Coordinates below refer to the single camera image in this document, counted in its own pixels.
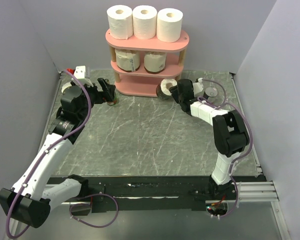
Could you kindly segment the beige roll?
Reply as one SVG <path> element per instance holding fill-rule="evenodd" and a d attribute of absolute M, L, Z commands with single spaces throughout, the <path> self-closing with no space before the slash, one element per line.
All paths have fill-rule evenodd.
<path fill-rule="evenodd" d="M 136 50 L 115 49 L 116 64 L 126 72 L 136 72 L 140 67 L 140 53 Z"/>
<path fill-rule="evenodd" d="M 167 53 L 146 51 L 144 54 L 144 68 L 148 73 L 158 74 L 165 69 Z"/>

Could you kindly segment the white paper towel roll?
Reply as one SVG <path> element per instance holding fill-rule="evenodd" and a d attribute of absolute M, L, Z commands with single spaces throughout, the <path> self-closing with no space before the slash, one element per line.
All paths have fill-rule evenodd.
<path fill-rule="evenodd" d="M 153 6 L 139 5 L 132 10 L 133 33 L 137 39 L 148 40 L 156 35 L 157 10 Z"/>
<path fill-rule="evenodd" d="M 127 40 L 134 34 L 133 10 L 126 5 L 114 5 L 107 9 L 110 35 L 117 40 Z"/>
<path fill-rule="evenodd" d="M 181 36 L 183 12 L 175 8 L 164 8 L 157 13 L 156 36 L 165 43 L 174 43 Z"/>

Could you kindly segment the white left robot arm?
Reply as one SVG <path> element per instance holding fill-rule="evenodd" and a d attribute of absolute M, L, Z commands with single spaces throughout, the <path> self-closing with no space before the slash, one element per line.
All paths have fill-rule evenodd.
<path fill-rule="evenodd" d="M 96 104 L 117 102 L 116 86 L 98 78 L 98 86 L 70 84 L 62 94 L 60 107 L 37 156 L 22 177 L 11 187 L 0 190 L 0 205 L 8 219 L 38 228 L 61 203 L 75 198 L 84 201 L 89 195 L 89 181 L 78 175 L 45 190 L 55 168 L 74 146 Z"/>

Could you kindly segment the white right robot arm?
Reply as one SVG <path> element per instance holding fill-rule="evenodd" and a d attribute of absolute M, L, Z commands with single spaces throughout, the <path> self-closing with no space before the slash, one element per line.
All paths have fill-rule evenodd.
<path fill-rule="evenodd" d="M 209 95 L 203 92 L 203 79 L 173 80 L 163 83 L 167 93 L 180 105 L 183 112 L 201 119 L 213 128 L 214 145 L 218 151 L 214 170 L 209 179 L 208 193 L 213 199 L 220 199 L 231 189 L 233 168 L 243 156 L 246 146 L 252 146 L 249 125 L 236 108 L 222 109 L 227 102 L 216 106 L 209 102 Z"/>

